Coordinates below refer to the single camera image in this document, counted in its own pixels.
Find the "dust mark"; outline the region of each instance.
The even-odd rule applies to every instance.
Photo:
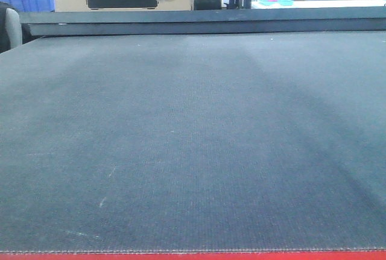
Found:
[[[28,153],[26,156],[53,156],[55,153]]]
[[[104,201],[106,201],[107,197],[104,197],[101,202],[99,203],[99,208],[101,208],[104,204]]]
[[[108,177],[111,177],[113,175],[113,173],[115,172],[115,169],[116,169],[116,166],[114,166],[113,170],[111,171]]]
[[[94,238],[94,239],[99,239],[100,238],[99,236],[88,235],[88,234],[85,234],[85,233],[75,232],[75,231],[71,231],[71,230],[65,230],[65,232],[67,234],[72,234],[72,235],[76,235],[76,236],[91,237],[91,238]]]

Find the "conveyor belt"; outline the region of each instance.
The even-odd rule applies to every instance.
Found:
[[[386,32],[0,55],[0,251],[386,249]]]

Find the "metal frame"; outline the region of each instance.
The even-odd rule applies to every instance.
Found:
[[[386,7],[22,13],[33,36],[386,30]]]

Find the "gray chair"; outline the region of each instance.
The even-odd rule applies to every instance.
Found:
[[[5,32],[8,34],[11,49],[23,44],[23,32],[19,14],[11,8],[7,9],[5,15]]]

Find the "red edge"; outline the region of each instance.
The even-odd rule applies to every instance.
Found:
[[[386,251],[162,254],[2,253],[0,260],[386,260]]]

